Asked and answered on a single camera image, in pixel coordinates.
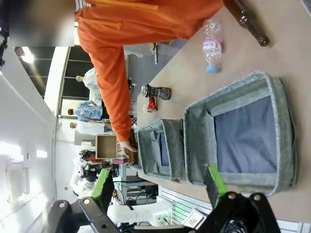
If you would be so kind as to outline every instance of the gray floor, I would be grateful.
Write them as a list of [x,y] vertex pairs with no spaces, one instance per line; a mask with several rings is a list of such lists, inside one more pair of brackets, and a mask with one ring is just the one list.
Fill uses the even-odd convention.
[[132,77],[136,84],[132,101],[137,101],[140,88],[143,84],[149,83],[161,69],[175,56],[175,54],[186,44],[187,40],[175,40],[171,45],[158,44],[158,64],[155,64],[154,56],[143,56],[139,58],[129,55],[128,77]]

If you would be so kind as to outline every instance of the orange hoodie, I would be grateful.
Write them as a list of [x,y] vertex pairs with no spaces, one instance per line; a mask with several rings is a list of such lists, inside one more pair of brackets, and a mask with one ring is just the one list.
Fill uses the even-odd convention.
[[97,71],[97,84],[119,141],[129,139],[130,95],[123,45],[189,39],[222,0],[87,0],[75,14],[81,47]]

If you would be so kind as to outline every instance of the clear plastic water bottle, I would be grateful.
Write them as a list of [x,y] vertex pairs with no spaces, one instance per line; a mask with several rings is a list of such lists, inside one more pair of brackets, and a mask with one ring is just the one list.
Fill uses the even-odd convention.
[[222,32],[219,22],[209,19],[204,22],[203,53],[209,73],[218,73],[222,57]]

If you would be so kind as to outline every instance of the blue bottle cap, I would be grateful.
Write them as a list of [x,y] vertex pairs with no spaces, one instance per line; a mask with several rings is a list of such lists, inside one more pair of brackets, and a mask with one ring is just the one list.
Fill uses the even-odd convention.
[[207,65],[206,66],[206,71],[208,73],[218,73],[218,68],[215,65]]

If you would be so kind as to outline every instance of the white label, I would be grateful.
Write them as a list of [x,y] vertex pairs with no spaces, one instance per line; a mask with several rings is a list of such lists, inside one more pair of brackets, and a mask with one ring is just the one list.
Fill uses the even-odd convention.
[[219,41],[213,39],[207,39],[203,42],[203,49],[217,49],[219,52],[222,51],[222,45]]

